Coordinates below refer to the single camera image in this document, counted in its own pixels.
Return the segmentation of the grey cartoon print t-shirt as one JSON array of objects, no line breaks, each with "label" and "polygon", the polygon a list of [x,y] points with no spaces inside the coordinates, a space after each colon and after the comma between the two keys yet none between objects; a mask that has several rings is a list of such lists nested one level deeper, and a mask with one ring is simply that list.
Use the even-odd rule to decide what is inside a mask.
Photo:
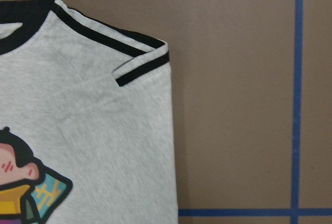
[{"label": "grey cartoon print t-shirt", "polygon": [[1,223],[178,223],[166,42],[1,2]]}]

